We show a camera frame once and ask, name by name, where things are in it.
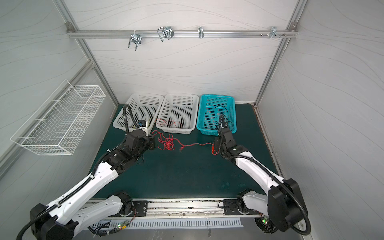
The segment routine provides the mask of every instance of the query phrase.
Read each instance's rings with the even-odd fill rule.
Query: teal plastic basket
[[[217,136],[218,117],[223,114],[228,119],[232,133],[236,128],[235,99],[222,95],[202,95],[197,114],[197,129],[202,134]]]

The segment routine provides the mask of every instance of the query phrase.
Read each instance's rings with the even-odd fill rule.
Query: green mat
[[[115,117],[122,106],[117,109]],[[233,136],[237,144],[245,146],[257,160],[276,173],[252,105],[236,104],[236,119],[237,132]],[[153,130],[162,132],[156,127]],[[191,134],[173,135],[185,145],[214,141],[214,136],[203,135],[197,129]],[[123,138],[124,131],[114,128],[111,123],[96,160]],[[182,152],[179,148],[175,141],[173,151],[158,148],[146,151],[144,163],[139,160],[138,164],[102,188],[94,198],[107,198],[120,191],[127,192],[133,198],[236,197],[237,193],[247,188],[265,194],[243,170],[219,155],[213,156],[211,145],[185,147]]]

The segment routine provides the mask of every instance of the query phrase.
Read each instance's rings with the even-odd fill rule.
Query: wire basket
[[[199,97],[191,94],[167,94],[156,127],[164,132],[190,134],[195,129]]]
[[[127,103],[131,106],[133,117],[136,122],[138,120],[145,120],[148,122],[148,133],[151,132],[153,125],[155,124],[155,119],[159,114],[161,104],[164,100],[163,96],[155,94],[132,94],[128,99]],[[137,127],[132,122],[131,116],[127,110],[127,121],[128,121],[128,131],[132,132],[137,129]],[[125,131],[124,116],[122,114],[122,109],[117,115],[116,119],[113,121],[113,127]]]
[[[197,129],[202,134],[217,136],[218,119],[223,114],[232,133],[236,128],[235,99],[221,95],[202,95],[200,98]]]
[[[51,101],[54,93],[59,93],[60,97]],[[98,85],[72,86],[67,80],[54,93],[19,128],[11,141],[37,155],[72,155],[105,94]]]

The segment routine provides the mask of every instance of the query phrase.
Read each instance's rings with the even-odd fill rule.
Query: horizontal metal bar
[[[70,38],[130,38],[134,31],[74,31]],[[198,30],[174,30],[173,38],[199,38]],[[142,38],[159,38],[156,30],[135,31]],[[204,30],[204,38],[269,38],[270,30]],[[281,38],[295,38],[296,31],[277,30]]]

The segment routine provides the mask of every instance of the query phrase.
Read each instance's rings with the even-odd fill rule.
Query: white plastic basket
[[[167,94],[156,127],[164,132],[190,134],[196,126],[199,97],[192,94]]]
[[[65,80],[11,141],[37,155],[72,155],[104,99],[98,85],[72,86]]]
[[[127,101],[127,103],[131,106],[133,117],[135,118],[135,120],[145,120],[148,122],[148,133],[152,131],[153,125],[155,124],[155,119],[159,114],[159,110],[163,100],[164,97],[161,95],[139,93],[132,94]],[[134,123],[132,122],[128,109],[127,120],[129,132],[132,132],[133,130],[137,129]],[[117,115],[115,121],[113,121],[112,126],[125,131],[122,109]]]

